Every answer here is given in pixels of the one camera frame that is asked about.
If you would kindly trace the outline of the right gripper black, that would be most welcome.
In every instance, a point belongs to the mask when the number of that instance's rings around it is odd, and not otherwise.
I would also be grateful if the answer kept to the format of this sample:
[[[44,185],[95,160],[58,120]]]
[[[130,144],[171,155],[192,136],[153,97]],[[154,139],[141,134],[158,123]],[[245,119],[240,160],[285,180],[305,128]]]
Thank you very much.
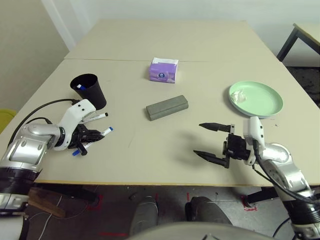
[[[199,157],[207,162],[223,166],[226,169],[230,167],[230,159],[245,161],[249,159],[251,151],[247,149],[247,142],[241,136],[234,134],[235,126],[233,124],[224,125],[216,122],[206,122],[200,123],[199,126],[215,132],[228,133],[226,140],[223,142],[222,154],[224,158],[218,158],[213,153],[194,150],[193,152]]]

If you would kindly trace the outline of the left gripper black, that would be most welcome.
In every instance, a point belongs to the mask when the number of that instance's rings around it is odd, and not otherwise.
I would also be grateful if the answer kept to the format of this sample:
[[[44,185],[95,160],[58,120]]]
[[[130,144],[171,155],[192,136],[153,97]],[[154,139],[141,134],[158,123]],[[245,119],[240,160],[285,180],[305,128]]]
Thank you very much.
[[[75,149],[72,156],[85,156],[88,151],[82,142],[82,138],[86,135],[84,143],[94,143],[104,138],[103,133],[98,130],[87,129],[83,124],[78,124],[72,133],[70,140],[70,148]]]

